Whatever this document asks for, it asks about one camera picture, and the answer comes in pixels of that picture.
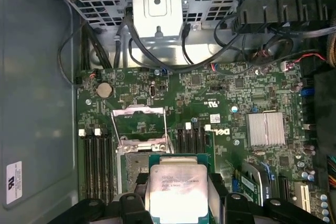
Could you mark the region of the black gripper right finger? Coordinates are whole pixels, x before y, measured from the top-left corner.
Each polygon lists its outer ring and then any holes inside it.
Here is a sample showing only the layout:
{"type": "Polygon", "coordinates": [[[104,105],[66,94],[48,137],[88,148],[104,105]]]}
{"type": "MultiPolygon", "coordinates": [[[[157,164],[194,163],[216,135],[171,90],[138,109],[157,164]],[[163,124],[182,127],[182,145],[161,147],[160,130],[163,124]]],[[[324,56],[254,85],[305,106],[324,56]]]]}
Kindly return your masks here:
{"type": "Polygon", "coordinates": [[[229,193],[220,174],[209,175],[209,211],[216,223],[324,223],[320,218],[280,198],[262,206],[239,193],[229,193]]]}

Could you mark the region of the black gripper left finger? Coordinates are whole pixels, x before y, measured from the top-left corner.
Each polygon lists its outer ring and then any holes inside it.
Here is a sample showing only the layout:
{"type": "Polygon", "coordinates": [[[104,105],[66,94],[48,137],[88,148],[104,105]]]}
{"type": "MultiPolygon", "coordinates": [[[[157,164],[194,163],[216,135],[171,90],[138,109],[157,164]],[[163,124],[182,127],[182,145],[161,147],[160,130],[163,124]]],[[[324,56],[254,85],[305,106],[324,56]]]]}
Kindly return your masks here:
{"type": "Polygon", "coordinates": [[[149,174],[140,173],[132,193],[117,195],[105,204],[101,199],[84,199],[59,215],[60,223],[150,223],[145,209],[149,174]]]}

